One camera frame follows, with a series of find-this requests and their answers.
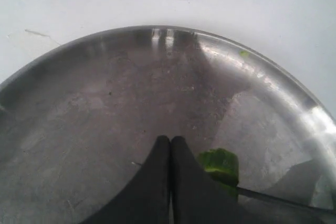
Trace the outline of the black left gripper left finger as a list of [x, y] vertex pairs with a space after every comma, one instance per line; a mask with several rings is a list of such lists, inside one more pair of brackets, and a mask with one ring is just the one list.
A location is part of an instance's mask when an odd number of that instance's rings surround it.
[[83, 223], [169, 223], [170, 140], [158, 136], [136, 175]]

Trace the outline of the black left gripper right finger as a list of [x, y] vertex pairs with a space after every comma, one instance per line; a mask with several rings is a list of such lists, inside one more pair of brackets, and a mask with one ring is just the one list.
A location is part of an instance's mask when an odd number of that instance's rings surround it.
[[175, 223], [265, 223], [206, 174], [182, 136], [171, 140], [170, 177]]

